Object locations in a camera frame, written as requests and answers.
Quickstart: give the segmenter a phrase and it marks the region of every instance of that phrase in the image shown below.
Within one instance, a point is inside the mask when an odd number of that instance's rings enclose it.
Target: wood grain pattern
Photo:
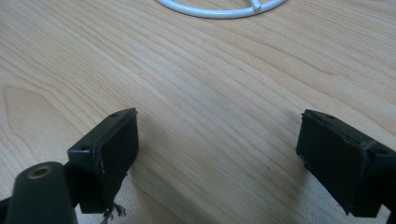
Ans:
[[[2,0],[0,198],[135,106],[141,151],[112,223],[385,223],[386,208],[347,217],[294,149],[306,108],[396,149],[395,36],[392,0],[287,1],[229,21],[154,0]]]

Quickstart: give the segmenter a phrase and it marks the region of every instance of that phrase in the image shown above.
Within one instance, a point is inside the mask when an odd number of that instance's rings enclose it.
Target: white ring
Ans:
[[[158,3],[165,7],[169,7],[174,11],[187,14],[194,17],[202,17],[209,19],[235,19],[257,15],[265,11],[271,10],[278,7],[286,0],[271,0],[260,6],[259,0],[250,0],[252,7],[240,8],[240,9],[230,9],[230,10],[215,10],[215,9],[205,9],[198,7],[189,7],[173,0],[156,0]]]

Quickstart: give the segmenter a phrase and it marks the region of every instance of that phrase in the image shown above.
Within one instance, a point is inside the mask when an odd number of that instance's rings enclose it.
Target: curved white rod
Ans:
[[[215,9],[205,9],[198,7],[189,7],[173,0],[156,0],[160,4],[173,9],[174,11],[187,14],[195,17],[209,18],[209,19],[235,19],[253,16],[256,14],[263,13],[265,11],[271,10],[278,7],[286,0],[271,0],[260,5],[259,0],[250,0],[252,7],[240,8],[240,9],[230,9],[230,10],[215,10]]]

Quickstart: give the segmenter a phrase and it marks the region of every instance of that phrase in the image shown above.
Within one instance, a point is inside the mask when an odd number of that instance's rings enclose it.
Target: wooden table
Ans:
[[[227,21],[154,0],[2,0],[0,198],[136,107],[140,153],[116,200],[127,217],[111,223],[385,223],[386,208],[347,217],[295,147],[310,108],[396,149],[395,58],[393,0],[289,0]]]

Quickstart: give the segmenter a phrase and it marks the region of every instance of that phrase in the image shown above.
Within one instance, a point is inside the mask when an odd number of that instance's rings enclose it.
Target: white wire rack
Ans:
[[[173,0],[156,0],[158,3],[173,9],[174,11],[187,14],[195,17],[209,18],[209,19],[235,19],[257,15],[265,11],[271,10],[280,6],[286,0],[271,0],[269,2],[261,3],[260,0],[250,0],[251,7],[229,9],[229,10],[216,10],[205,9],[198,7],[190,7]]]

